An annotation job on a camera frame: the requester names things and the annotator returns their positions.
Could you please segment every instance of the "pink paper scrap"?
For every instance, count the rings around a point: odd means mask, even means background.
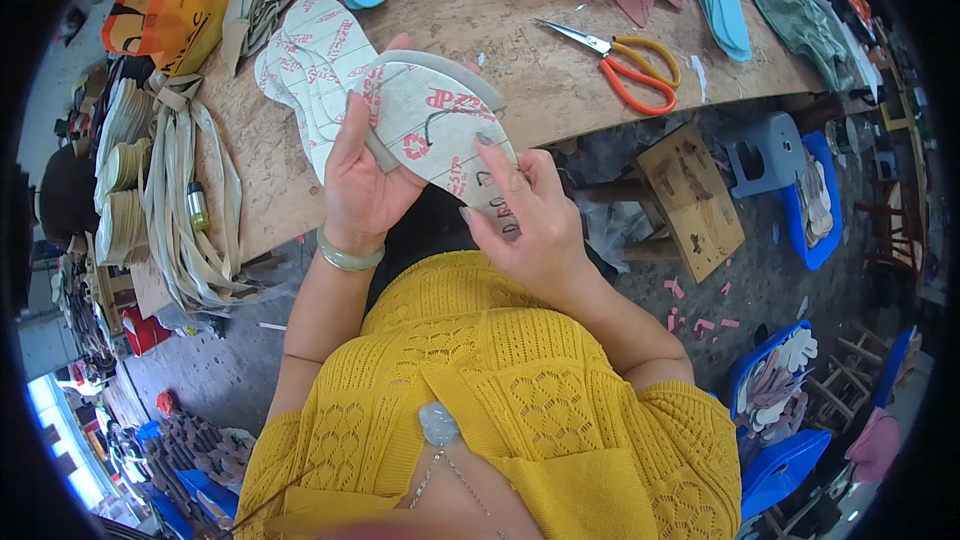
[[[680,284],[675,280],[663,280],[663,287],[670,289],[670,292],[677,298],[684,297],[684,291],[680,289]]]

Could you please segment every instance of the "silver chain necklace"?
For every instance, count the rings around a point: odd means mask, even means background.
[[[453,417],[440,402],[431,402],[422,406],[419,411],[419,420],[420,425],[423,426],[423,436],[427,442],[433,446],[448,446],[454,438],[460,436],[460,428],[457,426],[457,422],[453,420]],[[443,448],[437,450],[437,453],[433,455],[433,462],[431,462],[430,467],[427,468],[426,474],[423,476],[423,481],[416,487],[414,499],[410,502],[410,506],[408,506],[407,509],[413,510],[417,506],[417,502],[420,500],[421,495],[424,494],[424,489],[427,483],[430,482],[430,476],[433,475],[433,470],[437,467],[437,463],[440,462],[441,458],[443,458],[450,469],[453,470],[453,473],[460,480],[460,483],[463,484],[463,487],[470,493],[470,496],[477,502],[477,505],[480,506],[484,514],[487,517],[491,516],[483,500],[477,496],[474,488],[464,475],[460,473],[457,466],[453,464],[453,461],[450,460],[450,457]],[[500,540],[507,540],[507,534],[503,533],[502,529],[498,529],[496,533],[500,536]]]

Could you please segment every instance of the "red bucket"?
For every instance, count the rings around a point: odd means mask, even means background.
[[[152,315],[144,319],[140,316],[140,309],[132,307],[123,311],[124,332],[133,354],[143,357],[143,354],[161,342],[170,338],[170,330],[164,328],[161,322]]]

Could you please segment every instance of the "green fabric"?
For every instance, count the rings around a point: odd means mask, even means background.
[[[813,61],[831,92],[845,92],[854,86],[850,68],[856,64],[826,0],[753,2],[791,53]]]

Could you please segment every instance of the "scissor blade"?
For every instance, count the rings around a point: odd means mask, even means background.
[[[606,55],[610,52],[611,44],[606,40],[601,40],[594,35],[584,33],[579,29],[573,29],[572,27],[567,27],[566,25],[560,25],[559,23],[554,23],[553,21],[547,21],[545,19],[536,18],[538,22],[544,24],[548,28],[557,30],[559,33],[563,34],[567,38],[576,40],[580,44],[584,45],[589,49],[593,49],[599,54]]]

